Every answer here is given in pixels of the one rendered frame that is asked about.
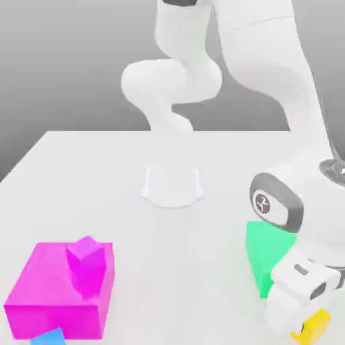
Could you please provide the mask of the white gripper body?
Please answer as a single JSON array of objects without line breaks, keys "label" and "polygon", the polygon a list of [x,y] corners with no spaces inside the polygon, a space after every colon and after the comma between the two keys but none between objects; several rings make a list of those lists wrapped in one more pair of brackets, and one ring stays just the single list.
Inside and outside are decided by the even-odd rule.
[{"label": "white gripper body", "polygon": [[265,320],[281,336],[287,336],[292,332],[300,334],[304,322],[329,303],[329,293],[323,293],[316,299],[303,303],[274,284],[268,295]]}]

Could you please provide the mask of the small yellow cube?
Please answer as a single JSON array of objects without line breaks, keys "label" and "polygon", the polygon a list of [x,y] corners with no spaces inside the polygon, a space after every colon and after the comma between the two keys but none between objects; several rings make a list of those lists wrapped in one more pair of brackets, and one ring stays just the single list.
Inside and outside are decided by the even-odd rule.
[{"label": "small yellow cube", "polygon": [[324,309],[320,309],[306,322],[303,323],[301,333],[290,333],[300,345],[313,345],[324,334],[330,322],[331,315]]}]

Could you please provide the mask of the small magenta cube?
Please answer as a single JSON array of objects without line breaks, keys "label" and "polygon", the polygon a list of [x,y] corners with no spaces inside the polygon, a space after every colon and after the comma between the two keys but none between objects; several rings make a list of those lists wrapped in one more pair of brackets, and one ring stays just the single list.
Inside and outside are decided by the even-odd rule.
[{"label": "small magenta cube", "polygon": [[66,244],[65,252],[73,287],[83,299],[98,295],[106,270],[104,246],[91,236],[86,236]]}]

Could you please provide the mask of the small blue cube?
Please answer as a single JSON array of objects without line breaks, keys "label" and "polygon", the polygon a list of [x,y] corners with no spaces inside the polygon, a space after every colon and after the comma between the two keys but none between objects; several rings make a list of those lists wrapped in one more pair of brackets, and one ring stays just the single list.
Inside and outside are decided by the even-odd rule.
[{"label": "small blue cube", "polygon": [[32,338],[30,345],[66,345],[66,343],[61,328],[57,328]]}]

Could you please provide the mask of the large green box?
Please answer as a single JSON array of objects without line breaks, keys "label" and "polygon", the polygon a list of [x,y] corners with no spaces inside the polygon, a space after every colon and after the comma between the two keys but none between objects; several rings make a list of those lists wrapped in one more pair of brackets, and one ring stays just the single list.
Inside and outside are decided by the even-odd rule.
[{"label": "large green box", "polygon": [[296,243],[296,234],[286,232],[264,221],[248,221],[245,248],[261,299],[268,297],[273,285],[273,267]]}]

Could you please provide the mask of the large magenta box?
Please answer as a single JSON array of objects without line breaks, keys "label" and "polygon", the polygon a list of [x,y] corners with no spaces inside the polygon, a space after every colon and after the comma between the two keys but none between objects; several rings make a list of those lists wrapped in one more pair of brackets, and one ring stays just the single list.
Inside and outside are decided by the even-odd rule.
[{"label": "large magenta box", "polygon": [[88,277],[75,275],[66,243],[38,243],[4,304],[16,340],[61,329],[67,340],[100,340],[106,323],[115,256],[103,243],[105,267]]}]

